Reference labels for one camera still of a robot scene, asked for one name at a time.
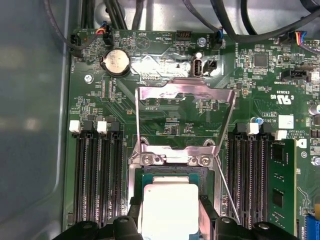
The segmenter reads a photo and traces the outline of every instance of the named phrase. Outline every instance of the capacitor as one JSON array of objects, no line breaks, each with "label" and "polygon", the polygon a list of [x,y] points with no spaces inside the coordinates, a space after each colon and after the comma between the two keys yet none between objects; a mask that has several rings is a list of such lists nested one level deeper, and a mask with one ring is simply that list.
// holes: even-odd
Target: capacitor
[{"label": "capacitor", "polygon": [[320,104],[313,104],[309,107],[309,113],[311,115],[320,115]]},{"label": "capacitor", "polygon": [[101,57],[100,65],[112,77],[124,77],[130,72],[130,57],[121,49],[113,49]]},{"label": "capacitor", "polygon": [[260,126],[260,125],[262,125],[264,123],[264,120],[261,117],[252,117],[250,119],[250,122],[251,123],[256,123],[256,124],[258,124]]}]

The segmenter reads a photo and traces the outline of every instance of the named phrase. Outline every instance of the cable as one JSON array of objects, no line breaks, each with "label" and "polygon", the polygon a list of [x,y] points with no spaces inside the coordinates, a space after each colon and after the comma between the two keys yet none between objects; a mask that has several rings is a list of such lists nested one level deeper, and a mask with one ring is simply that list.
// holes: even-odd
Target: cable
[{"label": "cable", "polygon": [[304,44],[304,40],[305,40],[305,36],[307,35],[307,32],[304,31],[304,32],[300,32],[300,31],[296,31],[295,32],[295,37],[296,37],[296,43],[297,45],[302,48],[303,50],[306,50],[312,54],[315,54],[315,55],[320,55],[320,51],[319,50],[316,50],[316,49],[313,49],[311,47],[308,47]]},{"label": "cable", "polygon": [[303,43],[301,43],[301,44],[299,45],[299,47],[302,48],[303,50],[306,50],[306,51],[312,53],[312,54],[320,55],[320,51],[315,50],[315,49],[313,49],[313,48],[311,48],[311,47],[308,47],[308,46],[304,45]]},{"label": "cable", "polygon": [[279,28],[274,31],[266,32],[259,35],[238,35],[235,33],[235,30],[233,29],[230,20],[228,18],[228,14],[225,9],[225,5],[223,3],[223,0],[210,0],[211,5],[215,11],[216,16],[218,17],[221,25],[223,26],[223,29],[225,32],[229,35],[229,37],[238,42],[238,43],[252,43],[252,42],[259,42],[262,40],[266,40],[269,38],[278,37],[280,35],[283,35],[287,32],[294,31],[295,29],[298,29],[307,23],[311,22],[318,16],[320,16],[320,9],[316,10],[315,12],[309,14],[306,17],[303,17],[302,19],[289,24],[288,26]]},{"label": "cable", "polygon": [[307,32],[304,31],[302,34],[301,34],[301,37],[300,37],[300,44],[304,42],[305,40],[305,36],[307,35]]},{"label": "cable", "polygon": [[95,2],[94,0],[87,0],[86,2],[86,24],[88,29],[94,29],[95,24],[94,24],[94,11],[95,11]]},{"label": "cable", "polygon": [[57,22],[55,20],[55,16],[52,13],[52,9],[50,6],[50,0],[43,0],[45,12],[48,15],[48,18],[50,20],[50,23],[55,31],[55,33],[58,35],[58,37],[69,47],[75,50],[83,50],[87,48],[90,44],[92,44],[98,37],[97,34],[95,34],[92,38],[88,39],[83,45],[77,46],[72,44],[68,39],[65,38],[65,36],[62,34],[61,30],[59,29]]},{"label": "cable", "polygon": [[252,26],[249,15],[248,15],[248,0],[241,0],[240,2],[240,12],[243,25],[249,35],[257,35],[254,27]]},{"label": "cable", "polygon": [[131,30],[138,30],[139,29],[142,13],[144,11],[144,1],[145,0],[136,0],[135,14],[133,17]]},{"label": "cable", "polygon": [[300,46],[301,39],[300,39],[300,33],[298,31],[295,32],[295,40],[296,40],[296,44]]},{"label": "cable", "polygon": [[182,0],[185,7],[189,10],[189,12],[195,16],[203,25],[205,25],[207,28],[210,30],[214,31],[217,33],[219,29],[215,26],[213,26],[211,23],[209,23],[207,20],[204,19],[203,16],[195,9],[195,7],[191,4],[190,0]]},{"label": "cable", "polygon": [[118,0],[112,0],[112,5],[114,8],[115,15],[118,17],[120,29],[127,30],[128,28],[127,28],[127,24],[125,21],[125,17],[122,14]]},{"label": "cable", "polygon": [[112,6],[111,0],[103,0],[103,2],[105,4],[105,7],[106,7],[108,14],[110,16],[110,20],[111,20],[113,28],[120,29],[120,27],[119,27],[120,25],[118,23],[117,16],[116,16],[115,10]]},{"label": "cable", "polygon": [[320,5],[317,4],[314,0],[300,0],[300,2],[310,13],[313,13],[320,8]]},{"label": "cable", "polygon": [[80,27],[85,29],[87,26],[87,0],[82,0]]}]

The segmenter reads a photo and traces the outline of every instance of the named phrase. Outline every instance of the integrated circuit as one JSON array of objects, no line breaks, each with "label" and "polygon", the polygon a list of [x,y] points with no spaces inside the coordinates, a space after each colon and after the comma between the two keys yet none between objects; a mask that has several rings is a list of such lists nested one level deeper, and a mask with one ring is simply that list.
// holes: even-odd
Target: integrated circuit
[{"label": "integrated circuit", "polygon": [[272,190],[272,202],[277,205],[279,208],[282,208],[284,205],[284,194],[277,189]]},{"label": "integrated circuit", "polygon": [[268,54],[266,53],[256,53],[253,56],[253,64],[258,68],[268,67]]},{"label": "integrated circuit", "polygon": [[284,160],[284,148],[282,145],[273,144],[272,145],[272,156],[273,160],[276,162],[283,162]]}]

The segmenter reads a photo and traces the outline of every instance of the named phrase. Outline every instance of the surface mount component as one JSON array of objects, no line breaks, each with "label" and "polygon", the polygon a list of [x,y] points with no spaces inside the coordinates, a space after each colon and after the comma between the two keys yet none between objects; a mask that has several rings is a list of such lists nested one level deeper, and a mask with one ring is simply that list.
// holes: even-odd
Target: surface mount component
[{"label": "surface mount component", "polygon": [[101,67],[112,77],[124,77],[130,72],[130,58],[121,49],[113,49],[100,58]]},{"label": "surface mount component", "polygon": [[266,53],[256,53],[253,56],[253,64],[258,68],[268,67],[268,54]]}]

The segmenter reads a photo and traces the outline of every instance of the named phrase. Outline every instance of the mounting hole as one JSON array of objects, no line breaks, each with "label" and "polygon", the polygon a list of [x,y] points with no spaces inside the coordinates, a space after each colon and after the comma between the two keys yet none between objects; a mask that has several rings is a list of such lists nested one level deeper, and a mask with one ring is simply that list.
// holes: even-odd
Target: mounting hole
[{"label": "mounting hole", "polygon": [[207,147],[215,146],[215,142],[212,139],[207,139],[204,141],[203,146],[207,146]]}]

